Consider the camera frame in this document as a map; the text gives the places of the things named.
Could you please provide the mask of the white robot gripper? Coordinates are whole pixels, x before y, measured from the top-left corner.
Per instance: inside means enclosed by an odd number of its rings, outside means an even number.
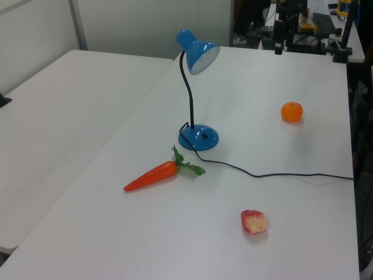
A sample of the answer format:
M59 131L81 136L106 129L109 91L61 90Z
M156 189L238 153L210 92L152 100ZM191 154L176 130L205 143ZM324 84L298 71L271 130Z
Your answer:
M286 51L291 51L293 46L293 32L298 31L299 14L285 15L277 14L277 19L273 25L274 31L274 51L276 55L282 55L283 52L283 33L286 34Z

